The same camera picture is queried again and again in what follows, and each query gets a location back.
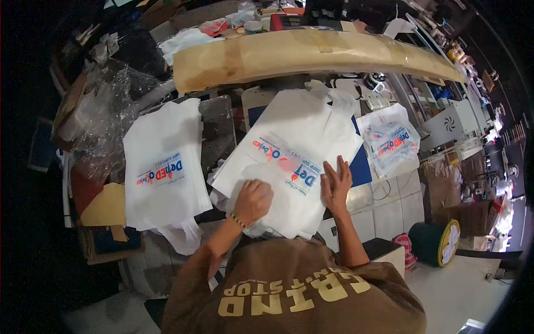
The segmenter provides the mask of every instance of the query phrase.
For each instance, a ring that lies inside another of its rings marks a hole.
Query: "container lid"
[[[256,32],[263,28],[263,24],[259,21],[248,21],[248,22],[245,22],[243,26],[245,30],[248,30],[250,32]]]

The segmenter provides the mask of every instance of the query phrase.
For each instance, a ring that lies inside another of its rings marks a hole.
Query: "brown t-shirt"
[[[387,262],[348,269],[315,240],[275,239],[232,254],[224,281],[179,277],[172,333],[424,333],[425,311]]]

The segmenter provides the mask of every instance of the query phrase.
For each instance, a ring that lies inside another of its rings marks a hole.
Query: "printed logo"
[[[155,168],[138,176],[137,184],[162,184],[174,183],[177,179],[185,176],[182,167],[180,152],[175,153],[155,164]]]
[[[308,194],[319,176],[321,168],[308,160],[302,159],[300,154],[286,145],[273,144],[270,140],[261,137],[260,141],[253,141],[252,144],[258,150],[263,151],[267,157],[267,162],[272,163],[275,161],[278,168],[284,174],[287,173],[286,184],[289,187],[298,189],[305,196]]]
[[[401,145],[406,144],[406,139],[409,139],[410,135],[408,134],[408,132],[406,132],[404,130],[404,128],[402,129],[402,131],[404,131],[404,133],[402,133],[402,132],[394,133],[395,137],[394,137],[394,139],[392,141],[388,141],[385,144],[383,144],[381,147],[379,147],[378,153],[377,153],[378,156],[381,156],[382,154],[384,154],[386,152],[395,151]]]
[[[443,125],[445,125],[445,129],[450,132],[452,132],[452,129],[456,127],[454,125],[454,120],[450,116],[445,118],[445,122],[443,123]]]

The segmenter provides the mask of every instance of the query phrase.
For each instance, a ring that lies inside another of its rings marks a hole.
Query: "blue board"
[[[267,108],[267,106],[250,108],[248,110],[248,121],[250,127],[252,127],[254,123],[256,123],[258,118],[260,118],[265,108]],[[354,129],[359,135],[360,131],[358,130],[358,126],[356,125],[356,119],[354,118],[354,116],[352,116],[352,124],[354,124]],[[371,170],[369,169],[369,163],[367,162],[367,155],[365,154],[365,148],[363,147],[363,145],[356,153],[356,156],[352,160],[349,169],[352,174],[353,187],[371,182]]]

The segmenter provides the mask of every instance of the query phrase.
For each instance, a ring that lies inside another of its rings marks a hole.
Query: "white machine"
[[[429,137],[421,140],[421,151],[428,151],[454,139],[463,142],[472,137],[474,130],[480,129],[468,100],[449,100],[449,103],[449,107],[418,128],[418,131],[430,133]]]

